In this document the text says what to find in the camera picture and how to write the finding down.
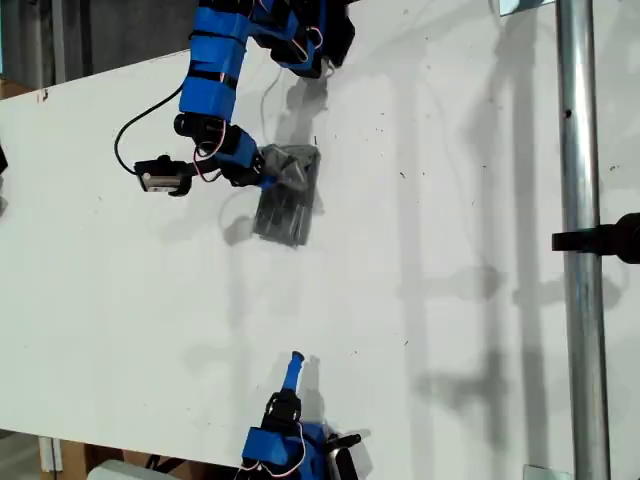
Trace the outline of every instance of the white tabletop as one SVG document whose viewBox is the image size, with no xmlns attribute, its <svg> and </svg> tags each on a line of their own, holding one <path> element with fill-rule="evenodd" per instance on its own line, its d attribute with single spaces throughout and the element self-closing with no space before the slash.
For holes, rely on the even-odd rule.
<svg viewBox="0 0 640 480">
<path fill-rule="evenodd" d="M 596 1 L 603 221 L 640 207 L 637 2 Z M 0 428 L 237 464 L 290 352 L 307 419 L 370 479 L 571 471 L 554 7 L 366 0 L 305 87 L 255 45 L 233 117 L 321 150 L 311 235 L 248 238 L 259 191 L 144 193 L 113 157 L 188 54 L 0 102 Z M 187 159 L 177 101 L 125 136 Z M 612 463 L 637 478 L 640 270 L 604 261 Z"/>
</svg>

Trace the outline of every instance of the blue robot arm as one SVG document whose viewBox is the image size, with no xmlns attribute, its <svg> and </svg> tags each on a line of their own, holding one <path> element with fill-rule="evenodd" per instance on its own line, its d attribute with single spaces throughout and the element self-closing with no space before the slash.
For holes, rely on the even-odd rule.
<svg viewBox="0 0 640 480">
<path fill-rule="evenodd" d="M 231 124 L 236 87 L 249 37 L 271 50 L 271 58 L 296 75 L 319 78 L 321 59 L 340 66 L 355 30 L 350 0 L 201 0 L 191 34 L 191 62 L 174 126 L 190 137 L 194 171 L 220 169 L 232 185 L 273 185 L 256 142 Z"/>
<path fill-rule="evenodd" d="M 249 430 L 236 478 L 358 479 L 349 448 L 362 440 L 360 435 L 327 437 L 323 424 L 300 419 L 296 388 L 303 362 L 302 354 L 293 352 L 282 389 L 267 402 L 260 428 Z"/>
</svg>

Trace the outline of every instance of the metal pole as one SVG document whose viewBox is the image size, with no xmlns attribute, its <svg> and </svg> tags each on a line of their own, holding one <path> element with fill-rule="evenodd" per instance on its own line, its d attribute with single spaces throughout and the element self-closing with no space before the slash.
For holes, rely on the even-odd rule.
<svg viewBox="0 0 640 480">
<path fill-rule="evenodd" d="M 592 0 L 556 2 L 565 231 L 600 223 Z M 576 480 L 609 480 L 602 265 L 565 254 L 565 295 Z"/>
</svg>

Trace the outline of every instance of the black cable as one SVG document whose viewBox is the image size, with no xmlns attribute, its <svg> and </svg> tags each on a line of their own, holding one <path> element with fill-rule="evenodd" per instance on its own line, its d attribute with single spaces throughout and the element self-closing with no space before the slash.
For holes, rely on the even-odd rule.
<svg viewBox="0 0 640 480">
<path fill-rule="evenodd" d="M 53 438 L 50 438 L 51 442 L 51 461 L 53 463 L 53 480 L 58 480 L 58 466 L 56 465 L 56 446 Z"/>
<path fill-rule="evenodd" d="M 149 458 L 147 459 L 147 463 L 144 466 L 144 468 L 149 469 L 149 470 L 154 470 L 157 466 L 158 463 L 160 462 L 160 455 L 149 455 Z"/>
<path fill-rule="evenodd" d="M 136 172 L 134 172 L 131 168 L 129 168 L 129 167 L 127 167 L 125 165 L 125 163 L 122 161 L 122 158 L 120 158 L 120 152 L 118 150 L 118 144 L 120 143 L 120 138 L 122 137 L 122 134 L 127 130 L 127 128 L 129 128 L 131 125 L 136 123 L 138 120 L 140 120 L 143 117 L 146 117 L 151 112 L 153 112 L 153 111 L 157 110 L 158 108 L 160 108 L 161 106 L 163 106 L 165 103 L 168 103 L 171 100 L 173 100 L 173 98 L 176 95 L 178 95 L 181 91 L 182 91 L 182 85 L 180 85 L 175 92 L 173 92 L 171 95 L 169 95 L 167 98 L 165 98 L 161 102 L 156 103 L 153 107 L 148 108 L 147 110 L 142 112 L 140 115 L 138 115 L 136 117 L 133 117 L 131 120 L 129 120 L 127 123 L 125 123 L 124 127 L 122 127 L 120 129 L 120 131 L 118 132 L 118 136 L 116 137 L 115 142 L 113 142 L 113 151 L 116 154 L 116 158 L 118 159 L 118 163 L 120 164 L 120 166 L 122 168 L 124 168 L 127 172 L 129 172 L 131 175 L 135 175 Z"/>
</svg>

